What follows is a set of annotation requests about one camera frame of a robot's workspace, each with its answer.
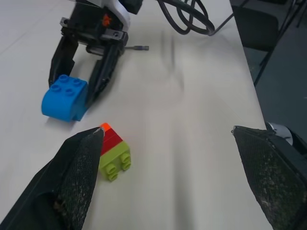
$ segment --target black wire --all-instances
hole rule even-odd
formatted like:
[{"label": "black wire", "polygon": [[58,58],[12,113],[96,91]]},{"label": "black wire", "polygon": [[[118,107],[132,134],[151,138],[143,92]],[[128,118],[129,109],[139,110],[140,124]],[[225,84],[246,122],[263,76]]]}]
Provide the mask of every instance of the black wire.
[{"label": "black wire", "polygon": [[[206,8],[204,7],[203,3],[201,0],[192,0],[191,5],[188,5],[187,2],[188,0],[185,0],[185,2],[182,2],[181,0],[157,0],[161,10],[168,20],[168,22],[171,24],[171,26],[180,34],[186,35],[188,34],[191,30],[202,34],[202,35],[208,35],[212,36],[216,34],[232,17],[234,14],[232,13],[217,29],[215,29],[213,23],[209,20],[208,13],[206,11]],[[244,0],[242,4],[239,5],[239,8],[243,7],[247,2],[250,0]],[[181,29],[172,16],[169,14],[168,9],[165,6],[165,3],[170,4],[172,6],[175,6],[177,9],[177,13],[179,18],[182,20],[182,22],[187,26],[186,30]],[[201,9],[201,12],[196,10],[195,3],[197,3]],[[183,15],[182,11],[185,11],[189,14],[189,20],[186,19],[186,17]],[[193,25],[193,18],[196,18],[198,21],[200,21],[204,26],[206,26],[206,29],[199,28],[195,25]]]}]

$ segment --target white tabletop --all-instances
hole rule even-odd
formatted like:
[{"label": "white tabletop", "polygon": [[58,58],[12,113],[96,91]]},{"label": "white tabletop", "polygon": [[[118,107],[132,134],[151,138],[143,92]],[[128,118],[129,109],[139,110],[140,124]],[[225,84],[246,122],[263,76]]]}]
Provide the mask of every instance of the white tabletop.
[{"label": "white tabletop", "polygon": [[[112,183],[98,176],[83,229],[272,229],[230,132],[265,128],[233,19],[213,37],[179,35],[158,3],[145,0],[131,16],[128,45],[150,51],[127,51],[113,84],[81,122],[68,124],[40,106],[59,21],[73,3],[0,4],[0,220],[65,139],[108,122],[129,144],[132,166]],[[232,12],[228,0],[204,4],[216,27]],[[79,46],[72,76],[87,80],[94,60]]]}]

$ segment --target chair leg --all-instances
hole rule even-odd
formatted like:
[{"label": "chair leg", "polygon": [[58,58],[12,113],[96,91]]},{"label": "chair leg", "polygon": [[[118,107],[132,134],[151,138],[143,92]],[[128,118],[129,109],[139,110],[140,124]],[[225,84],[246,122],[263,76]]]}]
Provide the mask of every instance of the chair leg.
[{"label": "chair leg", "polygon": [[299,19],[299,21],[298,21],[298,24],[296,25],[297,28],[301,25],[301,22],[302,22],[302,20],[303,20],[303,18],[304,18],[304,15],[305,15],[306,11],[307,11],[307,4],[306,4],[306,6],[305,6],[305,8],[304,8],[304,11],[303,11],[303,13],[302,13],[302,16],[300,17],[300,19]]},{"label": "chair leg", "polygon": [[265,55],[265,57],[262,59],[261,63],[259,64],[260,66],[262,66],[263,63],[267,61],[270,52],[268,52],[268,53]]},{"label": "chair leg", "polygon": [[266,68],[267,64],[269,63],[270,57],[272,56],[274,49],[271,50],[271,51],[267,54],[267,56],[265,57],[265,61],[263,62],[262,66],[261,66],[261,68],[260,68],[260,71],[259,71],[259,73],[258,73],[258,75],[257,75],[257,78],[256,78],[255,81],[254,81],[254,86],[255,86],[255,87],[257,86],[257,84],[258,84],[260,78],[262,77],[262,74],[263,74],[263,72],[264,72],[264,69]]}]

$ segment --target green lego duplo block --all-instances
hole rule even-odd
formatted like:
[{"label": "green lego duplo block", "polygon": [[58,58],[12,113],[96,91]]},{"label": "green lego duplo block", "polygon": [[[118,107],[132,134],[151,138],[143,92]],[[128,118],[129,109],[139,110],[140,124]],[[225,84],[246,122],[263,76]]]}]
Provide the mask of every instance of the green lego duplo block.
[{"label": "green lego duplo block", "polygon": [[125,141],[104,153],[99,161],[99,171],[109,181],[115,180],[120,170],[125,171],[130,166],[130,148]]}]

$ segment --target stacked lego blocks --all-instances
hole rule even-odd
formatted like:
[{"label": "stacked lego blocks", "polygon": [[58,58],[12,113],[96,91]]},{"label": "stacked lego blocks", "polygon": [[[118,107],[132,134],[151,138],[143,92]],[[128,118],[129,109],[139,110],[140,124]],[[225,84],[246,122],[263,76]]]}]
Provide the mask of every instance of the stacked lego blocks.
[{"label": "stacked lego blocks", "polygon": [[101,127],[105,130],[105,137],[100,155],[99,171],[107,180],[113,181],[117,178],[119,171],[130,168],[130,148],[109,124],[103,123]]},{"label": "stacked lego blocks", "polygon": [[87,108],[87,82],[67,75],[61,75],[50,86],[42,102],[43,115],[63,121],[81,121]]}]

